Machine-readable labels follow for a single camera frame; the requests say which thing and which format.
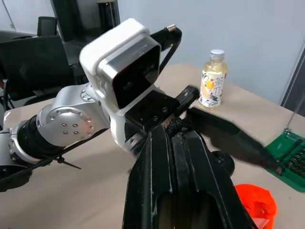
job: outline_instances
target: orange plastic bag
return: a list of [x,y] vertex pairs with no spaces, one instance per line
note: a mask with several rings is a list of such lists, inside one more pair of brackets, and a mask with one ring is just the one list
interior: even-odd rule
[[251,218],[268,219],[269,222],[264,226],[264,229],[272,229],[276,214],[276,203],[270,192],[250,184],[236,185],[235,188]]

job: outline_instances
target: bolt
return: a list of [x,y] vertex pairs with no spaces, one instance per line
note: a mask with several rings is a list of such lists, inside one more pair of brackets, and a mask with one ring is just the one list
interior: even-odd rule
[[167,108],[167,107],[164,107],[164,108],[162,108],[162,111],[163,111],[164,113],[167,113],[167,112],[168,112],[168,108]]
[[159,121],[159,117],[158,116],[154,116],[153,118],[152,118],[155,122],[158,122]]

